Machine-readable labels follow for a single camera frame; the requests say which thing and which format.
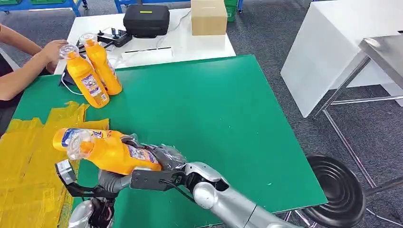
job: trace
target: person's hand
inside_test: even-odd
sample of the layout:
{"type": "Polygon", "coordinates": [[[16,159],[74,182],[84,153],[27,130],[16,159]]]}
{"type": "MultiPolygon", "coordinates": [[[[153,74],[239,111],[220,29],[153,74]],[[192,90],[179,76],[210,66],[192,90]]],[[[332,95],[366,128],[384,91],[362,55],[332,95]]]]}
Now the person's hand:
{"type": "Polygon", "coordinates": [[[49,62],[46,65],[46,70],[49,71],[49,73],[54,74],[57,65],[58,65],[58,62],[49,62]]]}
{"type": "Polygon", "coordinates": [[[60,39],[60,40],[53,40],[46,44],[46,46],[40,51],[40,54],[46,58],[48,63],[50,62],[58,62],[60,59],[59,50],[62,46],[68,44],[67,41],[60,39]]]}

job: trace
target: plastic bottle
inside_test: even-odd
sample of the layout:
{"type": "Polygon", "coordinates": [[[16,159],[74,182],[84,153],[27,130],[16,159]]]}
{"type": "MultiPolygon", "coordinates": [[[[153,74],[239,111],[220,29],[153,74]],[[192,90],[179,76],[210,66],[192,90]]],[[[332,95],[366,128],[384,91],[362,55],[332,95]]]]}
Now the plastic bottle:
{"type": "Polygon", "coordinates": [[[88,132],[71,138],[67,156],[72,160],[87,159],[100,169],[123,175],[129,175],[134,169],[161,170],[151,152],[124,144],[116,137],[96,138],[88,132]]]}
{"type": "Polygon", "coordinates": [[[99,75],[109,95],[116,95],[122,91],[115,69],[108,61],[105,48],[100,46],[97,36],[92,33],[85,33],[80,37],[80,42],[84,44],[86,54],[91,61],[96,73],[99,75]]]}
{"type": "Polygon", "coordinates": [[[109,102],[109,95],[91,64],[78,53],[78,48],[67,44],[60,49],[60,55],[67,60],[67,71],[88,103],[102,108],[109,102]]]}
{"type": "Polygon", "coordinates": [[[53,147],[59,151],[67,151],[68,143],[77,134],[87,132],[95,138],[115,137],[120,139],[124,134],[118,131],[111,130],[95,130],[82,128],[62,128],[59,129],[53,136],[53,147]]]}

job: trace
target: black case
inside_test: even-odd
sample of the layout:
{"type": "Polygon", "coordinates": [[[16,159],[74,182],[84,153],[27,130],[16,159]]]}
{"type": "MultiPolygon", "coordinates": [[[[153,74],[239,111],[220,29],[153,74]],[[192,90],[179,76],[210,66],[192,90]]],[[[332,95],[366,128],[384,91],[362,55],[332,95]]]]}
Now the black case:
{"type": "Polygon", "coordinates": [[[123,25],[136,38],[155,38],[165,35],[169,26],[167,6],[131,5],[127,8],[123,25]]]}

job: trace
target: yellow plastic bag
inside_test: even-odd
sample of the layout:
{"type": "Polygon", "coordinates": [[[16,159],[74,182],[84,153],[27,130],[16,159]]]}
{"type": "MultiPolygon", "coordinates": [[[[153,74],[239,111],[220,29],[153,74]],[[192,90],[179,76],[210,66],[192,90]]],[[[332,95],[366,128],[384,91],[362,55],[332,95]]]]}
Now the yellow plastic bag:
{"type": "MultiPolygon", "coordinates": [[[[87,104],[52,108],[46,123],[13,119],[0,139],[0,228],[66,228],[73,199],[58,178],[55,163],[67,159],[53,148],[64,127],[109,129],[109,120],[84,122],[87,104]]],[[[78,161],[71,161],[78,174],[78,161]]]]}

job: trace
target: brown box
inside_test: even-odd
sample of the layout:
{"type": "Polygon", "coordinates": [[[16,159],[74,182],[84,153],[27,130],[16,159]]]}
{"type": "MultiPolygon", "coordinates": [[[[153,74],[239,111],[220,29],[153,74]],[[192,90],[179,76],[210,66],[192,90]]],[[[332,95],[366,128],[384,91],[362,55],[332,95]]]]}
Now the brown box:
{"type": "Polygon", "coordinates": [[[227,11],[224,0],[191,0],[192,35],[225,35],[227,11]]]}

